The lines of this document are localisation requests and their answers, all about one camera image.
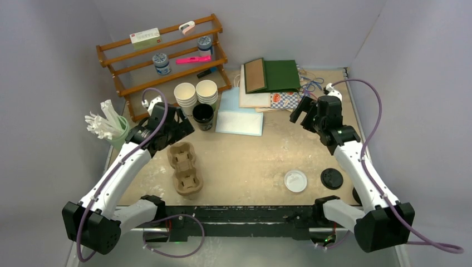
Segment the right blue white jar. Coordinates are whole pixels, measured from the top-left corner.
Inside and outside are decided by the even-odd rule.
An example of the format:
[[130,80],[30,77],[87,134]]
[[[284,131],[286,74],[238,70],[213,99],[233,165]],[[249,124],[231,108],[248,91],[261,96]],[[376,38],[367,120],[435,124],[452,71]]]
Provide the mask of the right blue white jar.
[[197,39],[197,48],[200,57],[213,55],[213,43],[209,36],[202,36]]

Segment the green straw holder cup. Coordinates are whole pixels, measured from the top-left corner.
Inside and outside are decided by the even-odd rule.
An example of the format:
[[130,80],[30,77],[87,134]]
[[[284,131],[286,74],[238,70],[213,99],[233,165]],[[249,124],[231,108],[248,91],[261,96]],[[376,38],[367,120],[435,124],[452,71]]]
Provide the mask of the green straw holder cup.
[[118,118],[123,132],[118,137],[113,137],[111,140],[107,139],[107,141],[115,150],[120,151],[130,131],[130,125],[123,116],[118,116]]

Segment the left white cup stack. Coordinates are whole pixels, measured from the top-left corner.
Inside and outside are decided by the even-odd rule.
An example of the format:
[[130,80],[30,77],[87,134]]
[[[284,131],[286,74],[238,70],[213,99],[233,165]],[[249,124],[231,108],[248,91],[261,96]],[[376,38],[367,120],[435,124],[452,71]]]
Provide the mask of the left white cup stack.
[[194,107],[197,105],[195,86],[191,83],[180,83],[174,88],[175,99],[186,116],[192,117]]

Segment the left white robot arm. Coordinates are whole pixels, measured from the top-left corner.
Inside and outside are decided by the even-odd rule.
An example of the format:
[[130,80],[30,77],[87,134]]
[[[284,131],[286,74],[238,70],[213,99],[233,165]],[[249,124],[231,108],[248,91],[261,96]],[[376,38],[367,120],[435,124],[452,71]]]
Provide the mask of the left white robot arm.
[[130,130],[118,157],[92,190],[79,202],[69,201],[63,207],[67,237],[78,247],[106,255],[131,229],[144,223],[162,226],[167,214],[160,197],[144,195],[128,207],[116,207],[132,180],[158,151],[193,132],[181,108],[157,103],[151,116]]

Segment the blue white jar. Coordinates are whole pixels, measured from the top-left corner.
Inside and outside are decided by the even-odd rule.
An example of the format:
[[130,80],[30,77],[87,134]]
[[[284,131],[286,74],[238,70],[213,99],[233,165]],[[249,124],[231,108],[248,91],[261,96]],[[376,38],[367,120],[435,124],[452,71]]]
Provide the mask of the blue white jar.
[[213,43],[209,36],[202,36],[197,39],[197,48],[200,57],[213,55]]
[[168,75],[171,72],[168,55],[157,53],[152,58],[154,67],[159,75]]

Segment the black paper cup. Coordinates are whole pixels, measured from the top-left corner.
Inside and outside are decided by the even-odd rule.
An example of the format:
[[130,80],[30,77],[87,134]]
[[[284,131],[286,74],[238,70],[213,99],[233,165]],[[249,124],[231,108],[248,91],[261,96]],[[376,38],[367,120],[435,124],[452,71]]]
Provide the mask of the black paper cup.
[[202,131],[208,131],[213,126],[214,110],[211,105],[200,103],[193,108],[192,115]]

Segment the black cup lid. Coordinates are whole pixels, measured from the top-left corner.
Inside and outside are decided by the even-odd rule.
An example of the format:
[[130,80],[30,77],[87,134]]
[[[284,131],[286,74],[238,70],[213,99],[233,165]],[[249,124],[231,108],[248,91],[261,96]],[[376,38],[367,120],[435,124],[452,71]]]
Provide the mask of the black cup lid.
[[362,201],[357,193],[357,190],[355,188],[352,189],[352,196],[354,198],[354,200],[361,206],[362,205]]
[[327,168],[321,172],[321,183],[330,190],[337,190],[343,185],[342,174],[333,168]]

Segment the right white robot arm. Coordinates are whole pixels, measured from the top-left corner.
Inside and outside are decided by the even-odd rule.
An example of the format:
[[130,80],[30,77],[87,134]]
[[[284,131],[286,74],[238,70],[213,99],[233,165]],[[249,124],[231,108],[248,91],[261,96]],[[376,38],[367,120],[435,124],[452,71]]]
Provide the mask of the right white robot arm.
[[312,218],[319,226],[335,222],[355,236],[366,253],[406,244],[415,210],[401,203],[383,183],[372,163],[363,155],[363,143],[352,126],[343,123],[342,102],[336,96],[317,100],[304,96],[290,115],[295,123],[300,114],[305,130],[319,135],[320,142],[350,176],[363,209],[346,204],[337,196],[316,199]]

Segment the white green box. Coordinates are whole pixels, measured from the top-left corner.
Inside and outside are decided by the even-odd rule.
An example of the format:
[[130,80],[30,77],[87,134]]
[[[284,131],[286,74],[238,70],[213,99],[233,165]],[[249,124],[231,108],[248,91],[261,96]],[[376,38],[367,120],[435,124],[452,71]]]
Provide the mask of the white green box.
[[158,28],[132,33],[129,35],[134,50],[142,50],[161,43],[161,35]]

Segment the black blue marker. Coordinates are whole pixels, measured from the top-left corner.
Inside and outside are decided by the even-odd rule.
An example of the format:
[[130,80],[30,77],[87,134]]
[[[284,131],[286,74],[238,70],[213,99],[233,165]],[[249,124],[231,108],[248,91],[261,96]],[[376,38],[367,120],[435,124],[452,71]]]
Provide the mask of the black blue marker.
[[216,72],[217,70],[218,70],[217,67],[211,67],[211,68],[209,68],[209,69],[207,69],[207,70],[205,70],[205,71],[202,71],[202,72],[198,73],[196,76],[197,76],[198,79],[201,79],[201,78],[203,78],[203,77],[205,77],[205,76],[208,76],[208,75],[210,75],[210,74]]

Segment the light blue paper bag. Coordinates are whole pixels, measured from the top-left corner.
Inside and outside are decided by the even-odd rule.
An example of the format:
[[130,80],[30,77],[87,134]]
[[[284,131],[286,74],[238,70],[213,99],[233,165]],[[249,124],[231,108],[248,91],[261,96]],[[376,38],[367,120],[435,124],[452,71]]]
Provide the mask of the light blue paper bag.
[[217,112],[215,132],[262,136],[263,114],[256,112],[254,108],[239,107],[238,87],[223,91]]

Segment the white cup stack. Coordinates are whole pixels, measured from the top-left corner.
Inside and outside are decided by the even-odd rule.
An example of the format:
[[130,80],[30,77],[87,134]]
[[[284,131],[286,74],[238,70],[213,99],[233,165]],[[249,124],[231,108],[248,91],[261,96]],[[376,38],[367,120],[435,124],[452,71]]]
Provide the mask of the white cup stack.
[[174,88],[175,99],[186,116],[192,117],[194,107],[197,105],[195,86],[191,83],[180,83]]
[[207,104],[215,111],[218,100],[218,86],[212,80],[202,80],[197,83],[196,95],[199,103]]

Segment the white cup lid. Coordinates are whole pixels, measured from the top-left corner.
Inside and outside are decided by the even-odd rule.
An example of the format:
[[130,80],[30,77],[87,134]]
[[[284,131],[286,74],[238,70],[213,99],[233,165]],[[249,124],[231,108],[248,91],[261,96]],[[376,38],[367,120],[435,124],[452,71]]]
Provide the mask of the white cup lid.
[[284,184],[291,192],[302,192],[307,187],[307,176],[299,170],[290,170],[284,176]]

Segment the left blue white jar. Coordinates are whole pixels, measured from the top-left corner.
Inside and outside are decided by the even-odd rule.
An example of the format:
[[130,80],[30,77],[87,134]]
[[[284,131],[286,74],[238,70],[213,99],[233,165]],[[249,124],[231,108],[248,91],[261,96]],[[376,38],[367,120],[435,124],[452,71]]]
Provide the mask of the left blue white jar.
[[168,55],[157,53],[152,58],[154,67],[159,75],[168,75],[171,72]]

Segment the pink marker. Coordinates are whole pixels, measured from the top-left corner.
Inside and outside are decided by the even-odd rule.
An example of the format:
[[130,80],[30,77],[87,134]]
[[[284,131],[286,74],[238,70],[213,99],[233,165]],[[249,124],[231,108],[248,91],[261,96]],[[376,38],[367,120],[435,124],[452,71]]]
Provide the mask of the pink marker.
[[192,64],[192,63],[206,63],[212,60],[211,55],[207,56],[198,56],[198,57],[187,57],[187,58],[178,58],[175,60],[177,65]]

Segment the white wrapped straws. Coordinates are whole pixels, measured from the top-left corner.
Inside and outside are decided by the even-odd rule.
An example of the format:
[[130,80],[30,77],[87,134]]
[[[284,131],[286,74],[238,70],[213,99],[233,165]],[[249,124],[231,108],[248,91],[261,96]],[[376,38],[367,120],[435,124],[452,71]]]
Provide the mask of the white wrapped straws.
[[87,130],[97,135],[99,139],[113,140],[121,136],[125,129],[120,121],[120,115],[115,111],[111,100],[100,103],[102,113],[105,117],[93,114],[85,115]]

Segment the checkered patterned paper bag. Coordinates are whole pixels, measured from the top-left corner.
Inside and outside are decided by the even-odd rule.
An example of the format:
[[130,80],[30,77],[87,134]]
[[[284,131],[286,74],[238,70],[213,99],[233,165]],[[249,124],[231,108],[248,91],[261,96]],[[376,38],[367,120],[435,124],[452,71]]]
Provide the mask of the checkered patterned paper bag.
[[296,92],[271,93],[271,106],[273,109],[292,110],[298,106],[301,96]]

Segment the green paper bag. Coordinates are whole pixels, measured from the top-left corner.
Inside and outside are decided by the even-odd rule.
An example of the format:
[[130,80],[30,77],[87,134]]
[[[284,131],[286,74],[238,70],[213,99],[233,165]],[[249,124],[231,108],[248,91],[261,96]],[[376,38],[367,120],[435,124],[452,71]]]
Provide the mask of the green paper bag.
[[296,92],[300,78],[295,60],[264,60],[266,88],[262,92]]

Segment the right white cup stack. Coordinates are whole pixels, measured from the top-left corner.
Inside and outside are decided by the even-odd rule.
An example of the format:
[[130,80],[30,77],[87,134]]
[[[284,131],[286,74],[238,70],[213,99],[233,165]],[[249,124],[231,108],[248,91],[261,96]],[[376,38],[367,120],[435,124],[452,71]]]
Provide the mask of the right white cup stack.
[[207,104],[215,111],[218,100],[218,86],[212,80],[202,80],[197,83],[196,95],[199,103]]

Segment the brown pulp cup carrier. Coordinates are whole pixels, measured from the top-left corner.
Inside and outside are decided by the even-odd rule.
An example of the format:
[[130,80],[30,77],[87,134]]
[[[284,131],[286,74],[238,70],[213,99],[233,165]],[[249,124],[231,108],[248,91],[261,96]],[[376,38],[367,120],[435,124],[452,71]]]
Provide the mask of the brown pulp cup carrier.
[[167,151],[175,191],[181,196],[197,194],[203,188],[203,178],[196,168],[194,146],[189,142],[178,142]]

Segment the pink white stapler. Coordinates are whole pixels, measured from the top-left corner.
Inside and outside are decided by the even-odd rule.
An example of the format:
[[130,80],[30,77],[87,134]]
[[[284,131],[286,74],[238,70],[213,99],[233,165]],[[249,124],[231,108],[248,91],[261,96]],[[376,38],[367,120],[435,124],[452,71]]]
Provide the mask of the pink white stapler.
[[179,26],[179,31],[182,35],[187,36],[193,33],[195,30],[195,22],[189,21],[187,23],[183,23]]

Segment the wooden shelf rack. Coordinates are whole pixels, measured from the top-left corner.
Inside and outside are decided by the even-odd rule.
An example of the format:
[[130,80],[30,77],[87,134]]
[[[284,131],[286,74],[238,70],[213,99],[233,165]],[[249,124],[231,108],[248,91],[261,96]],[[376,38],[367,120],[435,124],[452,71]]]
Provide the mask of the wooden shelf rack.
[[[184,35],[181,25],[160,29],[160,38],[152,46],[107,58],[109,50],[125,45],[135,45],[136,40],[149,40],[150,32],[134,33],[121,41],[96,46],[100,65],[107,68],[115,84],[116,92],[126,101],[130,118],[138,122],[147,117],[148,112],[135,114],[132,97],[146,88],[155,87],[170,81],[181,81],[189,75],[195,76],[215,67],[220,73],[225,85],[218,88],[219,92],[232,88],[230,79],[224,70],[228,62],[227,55],[220,45],[218,35],[222,33],[222,24],[215,14],[194,20],[195,32]],[[149,82],[134,82],[131,87],[125,87],[120,79],[126,73],[136,74],[141,69],[154,68],[155,77]]]

